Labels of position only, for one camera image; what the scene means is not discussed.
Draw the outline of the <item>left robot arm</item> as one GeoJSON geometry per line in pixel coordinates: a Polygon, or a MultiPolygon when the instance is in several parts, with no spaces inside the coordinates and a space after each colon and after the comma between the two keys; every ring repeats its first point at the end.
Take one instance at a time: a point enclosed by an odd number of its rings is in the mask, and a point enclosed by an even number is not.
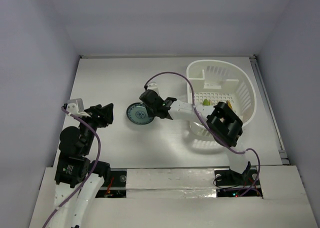
{"type": "Polygon", "coordinates": [[[113,109],[113,103],[85,109],[80,98],[62,106],[61,110],[79,125],[64,128],[59,136],[53,211],[45,228],[81,228],[99,189],[110,182],[110,164],[99,160],[102,143],[97,129],[113,123],[113,109]],[[97,157],[90,161],[87,155],[94,140],[97,157]]]}

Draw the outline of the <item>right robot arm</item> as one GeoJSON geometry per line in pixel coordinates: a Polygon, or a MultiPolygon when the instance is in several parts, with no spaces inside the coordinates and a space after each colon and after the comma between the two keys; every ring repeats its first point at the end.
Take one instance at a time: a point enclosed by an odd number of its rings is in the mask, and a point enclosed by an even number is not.
{"type": "Polygon", "coordinates": [[[249,177],[251,163],[243,149],[236,149],[243,134],[243,122],[225,102],[214,106],[195,105],[173,97],[163,100],[154,90],[147,89],[140,97],[151,117],[168,120],[183,120],[202,124],[214,140],[227,149],[229,174],[227,179],[243,185],[249,177]]]}

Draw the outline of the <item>teal patterned plate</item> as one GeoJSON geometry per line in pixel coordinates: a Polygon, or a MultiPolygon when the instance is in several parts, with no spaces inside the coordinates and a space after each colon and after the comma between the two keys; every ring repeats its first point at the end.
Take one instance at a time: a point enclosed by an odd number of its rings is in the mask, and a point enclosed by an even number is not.
{"type": "Polygon", "coordinates": [[[142,102],[135,102],[126,109],[127,118],[136,125],[150,124],[154,117],[148,115],[147,108],[142,102]]]}

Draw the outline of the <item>yellow brown-rimmed plate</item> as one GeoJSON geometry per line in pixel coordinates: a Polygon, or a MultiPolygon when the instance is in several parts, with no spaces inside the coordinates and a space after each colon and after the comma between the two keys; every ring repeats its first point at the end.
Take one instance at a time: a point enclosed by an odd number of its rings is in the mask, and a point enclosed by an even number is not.
{"type": "Polygon", "coordinates": [[[227,106],[233,111],[233,106],[229,100],[226,101],[227,106]]]}

